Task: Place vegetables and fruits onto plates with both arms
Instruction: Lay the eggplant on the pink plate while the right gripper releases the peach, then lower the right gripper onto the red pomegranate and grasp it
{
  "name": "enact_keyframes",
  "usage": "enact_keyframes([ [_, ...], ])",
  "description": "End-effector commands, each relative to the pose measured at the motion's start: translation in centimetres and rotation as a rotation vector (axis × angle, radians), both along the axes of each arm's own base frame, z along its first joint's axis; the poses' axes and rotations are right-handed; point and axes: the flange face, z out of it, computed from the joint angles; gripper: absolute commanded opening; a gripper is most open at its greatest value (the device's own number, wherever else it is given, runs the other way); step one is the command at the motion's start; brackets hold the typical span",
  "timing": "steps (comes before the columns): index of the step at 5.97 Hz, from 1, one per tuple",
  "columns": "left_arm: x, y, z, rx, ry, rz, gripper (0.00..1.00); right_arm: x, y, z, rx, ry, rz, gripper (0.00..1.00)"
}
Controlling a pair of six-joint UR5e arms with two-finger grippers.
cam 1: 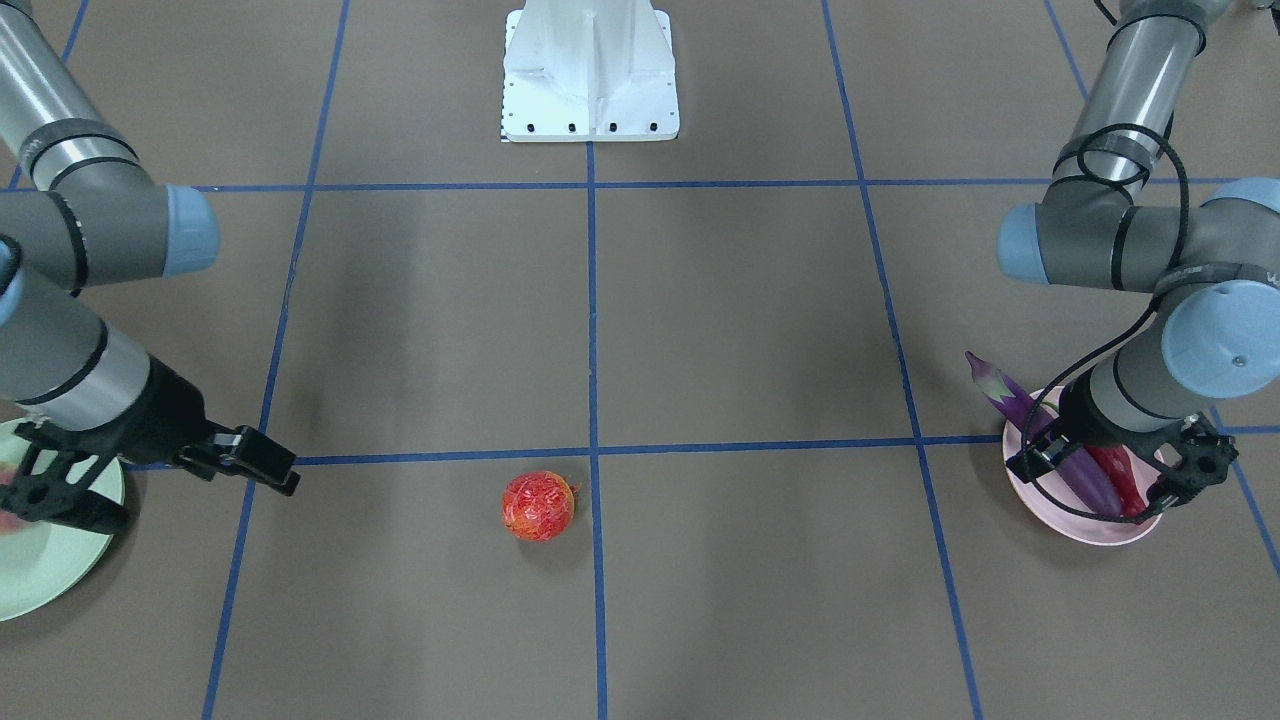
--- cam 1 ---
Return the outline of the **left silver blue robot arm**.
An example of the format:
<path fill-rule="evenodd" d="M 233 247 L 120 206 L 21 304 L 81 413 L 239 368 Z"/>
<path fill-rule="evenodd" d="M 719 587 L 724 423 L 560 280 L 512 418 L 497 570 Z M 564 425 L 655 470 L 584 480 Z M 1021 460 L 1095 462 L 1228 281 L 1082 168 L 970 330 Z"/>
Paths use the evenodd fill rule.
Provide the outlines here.
<path fill-rule="evenodd" d="M 1006 462 L 1038 486 L 1084 448 L 1126 448 L 1158 473 L 1133 523 L 1221 483 L 1238 451 L 1206 410 L 1277 379 L 1277 181 L 1236 179 L 1193 205 L 1169 138 L 1178 95 L 1226 10 L 1120 3 L 1050 187 L 998 233 L 1011 278 L 1148 296 L 1133 325 L 1055 378 L 1057 418 L 1025 425 Z"/>

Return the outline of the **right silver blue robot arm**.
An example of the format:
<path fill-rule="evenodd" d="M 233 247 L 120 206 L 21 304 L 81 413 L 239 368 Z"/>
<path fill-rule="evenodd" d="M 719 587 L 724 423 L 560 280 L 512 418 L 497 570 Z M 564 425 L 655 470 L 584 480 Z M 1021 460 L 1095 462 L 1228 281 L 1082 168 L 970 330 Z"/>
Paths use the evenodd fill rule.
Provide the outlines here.
<path fill-rule="evenodd" d="M 210 204 L 152 181 L 28 1 L 3 4 L 1 60 L 3 142 L 33 184 L 3 195 L 3 398 L 24 413 L 15 433 L 27 443 L 3 510 L 116 534 L 129 515 L 93 483 L 119 459 L 292 496 L 289 450 L 211 421 L 198 388 L 79 301 L 96 286 L 209 268 L 220 249 Z"/>

